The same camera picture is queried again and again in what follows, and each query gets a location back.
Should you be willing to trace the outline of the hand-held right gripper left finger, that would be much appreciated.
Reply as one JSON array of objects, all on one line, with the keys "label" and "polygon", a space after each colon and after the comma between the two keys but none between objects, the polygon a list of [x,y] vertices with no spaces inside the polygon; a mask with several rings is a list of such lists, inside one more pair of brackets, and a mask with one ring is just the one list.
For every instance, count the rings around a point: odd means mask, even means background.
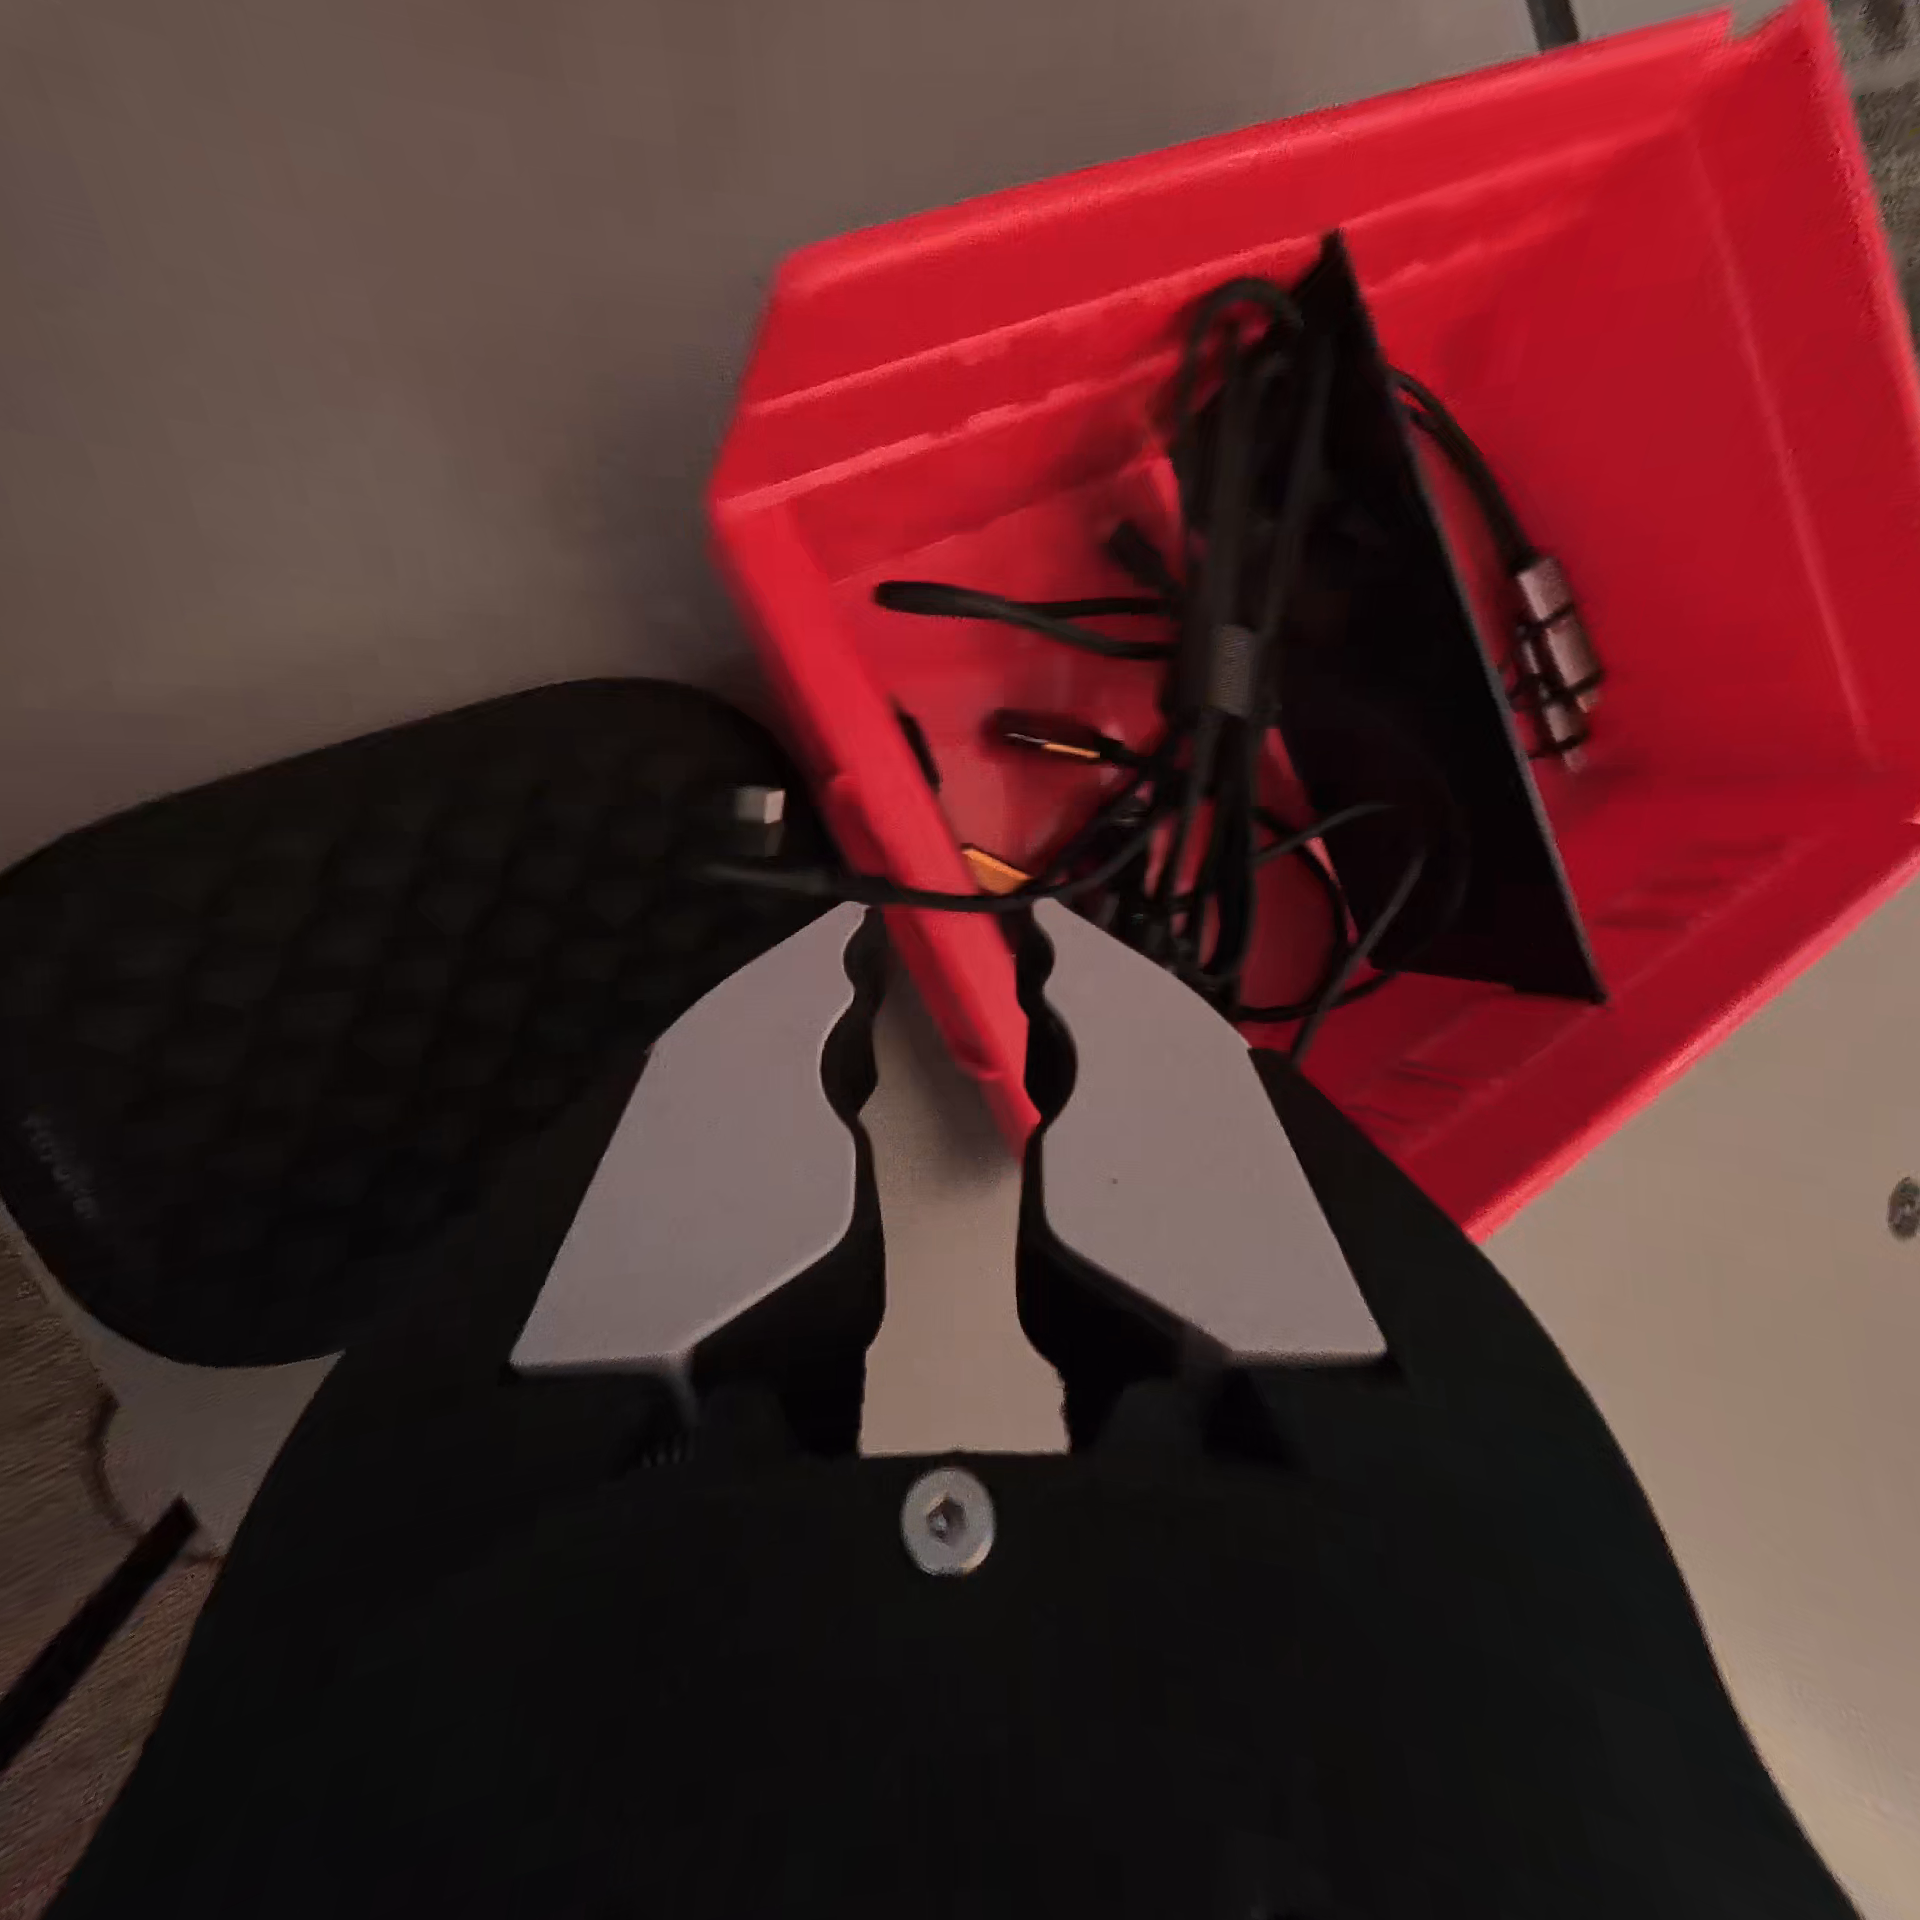
[{"label": "hand-held right gripper left finger", "polygon": [[886,925],[841,904],[715,983],[651,1044],[510,1362],[689,1373],[705,1346],[852,1237],[874,1185]]}]

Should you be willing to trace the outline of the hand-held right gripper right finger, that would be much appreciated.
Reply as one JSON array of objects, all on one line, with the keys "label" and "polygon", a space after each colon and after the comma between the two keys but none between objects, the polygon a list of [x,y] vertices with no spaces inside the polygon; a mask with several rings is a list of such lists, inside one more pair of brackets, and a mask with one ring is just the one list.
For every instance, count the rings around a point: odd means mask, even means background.
[{"label": "hand-held right gripper right finger", "polygon": [[1065,904],[1020,947],[1031,1195],[1049,1251],[1240,1364],[1364,1366],[1386,1340],[1244,1036]]}]

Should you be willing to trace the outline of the red plastic bin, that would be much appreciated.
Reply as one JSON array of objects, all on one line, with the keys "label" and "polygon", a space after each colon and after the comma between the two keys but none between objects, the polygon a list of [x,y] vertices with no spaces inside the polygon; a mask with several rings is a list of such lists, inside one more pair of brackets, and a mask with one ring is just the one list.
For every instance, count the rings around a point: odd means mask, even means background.
[{"label": "red plastic bin", "polygon": [[1491,1235],[1916,874],[1916,364],[1822,3],[1725,12],[1116,158],[795,252],[709,492],[716,563],[850,860],[955,889],[1087,801],[996,705],[1143,732],[1143,665],[882,611],[1166,537],[1178,324],[1340,230],[1571,573],[1606,665],[1549,794],[1606,1002],[1415,978],[1314,1081]]}]

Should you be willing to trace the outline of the black oval mesh pad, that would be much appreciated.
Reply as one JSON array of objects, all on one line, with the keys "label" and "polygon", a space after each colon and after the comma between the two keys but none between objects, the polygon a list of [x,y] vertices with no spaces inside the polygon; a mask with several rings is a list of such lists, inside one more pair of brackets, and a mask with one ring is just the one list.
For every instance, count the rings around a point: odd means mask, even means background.
[{"label": "black oval mesh pad", "polygon": [[88,1320],[234,1370],[342,1348],[698,997],[809,919],[710,884],[780,738],[546,683],[150,799],[3,881],[5,1207]]}]

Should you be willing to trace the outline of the black bin divider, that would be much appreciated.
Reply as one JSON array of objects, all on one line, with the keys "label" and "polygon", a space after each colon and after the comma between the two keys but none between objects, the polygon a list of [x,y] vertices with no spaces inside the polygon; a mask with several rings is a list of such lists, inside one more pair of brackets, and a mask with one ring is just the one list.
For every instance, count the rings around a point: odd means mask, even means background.
[{"label": "black bin divider", "polygon": [[1343,231],[1321,237],[1294,297],[1318,456],[1279,724],[1360,965],[1603,1004],[1522,722]]}]

